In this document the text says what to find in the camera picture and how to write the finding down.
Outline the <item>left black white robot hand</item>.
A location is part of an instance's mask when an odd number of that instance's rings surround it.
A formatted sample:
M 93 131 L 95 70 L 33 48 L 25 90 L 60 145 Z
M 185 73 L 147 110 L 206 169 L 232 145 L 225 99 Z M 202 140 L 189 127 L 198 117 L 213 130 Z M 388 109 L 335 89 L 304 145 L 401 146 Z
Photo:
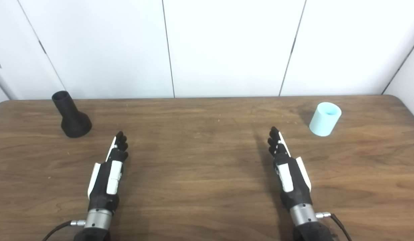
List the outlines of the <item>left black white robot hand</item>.
M 87 191 L 88 211 L 107 210 L 115 215 L 120 202 L 117 192 L 123 175 L 123 164 L 129 156 L 127 148 L 127 137 L 120 131 L 112 140 L 106 160 L 95 163 Z

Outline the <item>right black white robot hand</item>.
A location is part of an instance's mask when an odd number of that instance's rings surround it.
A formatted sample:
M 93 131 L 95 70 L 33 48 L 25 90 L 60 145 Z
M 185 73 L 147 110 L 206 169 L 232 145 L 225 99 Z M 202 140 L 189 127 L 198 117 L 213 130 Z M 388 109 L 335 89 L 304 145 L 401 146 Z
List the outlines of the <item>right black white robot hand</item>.
M 291 156 L 281 132 L 272 126 L 267 140 L 273 157 L 273 168 L 282 190 L 280 199 L 287 211 L 297 205 L 312 205 L 310 181 L 301 159 Z

